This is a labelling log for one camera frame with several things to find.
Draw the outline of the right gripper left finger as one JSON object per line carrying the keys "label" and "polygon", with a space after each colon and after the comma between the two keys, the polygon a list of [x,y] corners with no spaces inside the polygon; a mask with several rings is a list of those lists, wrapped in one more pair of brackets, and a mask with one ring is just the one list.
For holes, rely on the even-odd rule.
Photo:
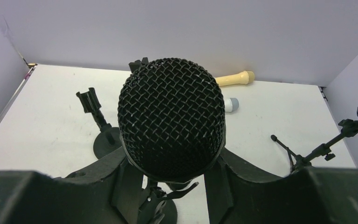
{"label": "right gripper left finger", "polygon": [[0,171],[0,224],[135,224],[142,182],[122,149],[65,178]]}

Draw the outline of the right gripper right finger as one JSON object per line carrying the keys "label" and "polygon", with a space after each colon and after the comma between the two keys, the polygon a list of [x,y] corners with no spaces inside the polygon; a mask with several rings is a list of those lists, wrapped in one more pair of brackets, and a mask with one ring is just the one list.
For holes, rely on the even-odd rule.
{"label": "right gripper right finger", "polygon": [[224,149],[204,179],[212,224],[358,224],[358,169],[279,177]]}

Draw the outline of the black round-base stand white mic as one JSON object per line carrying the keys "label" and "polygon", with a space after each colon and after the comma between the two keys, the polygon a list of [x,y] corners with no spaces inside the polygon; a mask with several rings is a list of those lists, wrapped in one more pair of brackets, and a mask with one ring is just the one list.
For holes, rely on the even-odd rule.
{"label": "black round-base stand white mic", "polygon": [[77,92],[76,96],[80,100],[84,113],[89,113],[93,117],[99,134],[93,143],[93,153],[97,159],[116,151],[122,146],[120,131],[118,127],[108,123],[101,112],[101,104],[98,100],[95,88],[88,88],[87,92]]}

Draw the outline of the white microphone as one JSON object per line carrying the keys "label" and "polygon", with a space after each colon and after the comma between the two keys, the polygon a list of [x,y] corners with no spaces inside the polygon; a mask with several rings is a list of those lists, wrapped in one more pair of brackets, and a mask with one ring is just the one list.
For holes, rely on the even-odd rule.
{"label": "white microphone", "polygon": [[239,100],[237,98],[225,98],[225,113],[232,113],[238,110],[239,108]]}

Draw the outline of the black microphone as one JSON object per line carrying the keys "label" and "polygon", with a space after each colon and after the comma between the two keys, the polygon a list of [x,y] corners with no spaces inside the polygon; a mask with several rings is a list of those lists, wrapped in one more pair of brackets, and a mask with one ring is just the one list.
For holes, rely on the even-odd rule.
{"label": "black microphone", "polygon": [[159,182],[202,175],[225,145],[221,89],[206,69],[186,59],[157,59],[131,73],[117,118],[129,161]]}

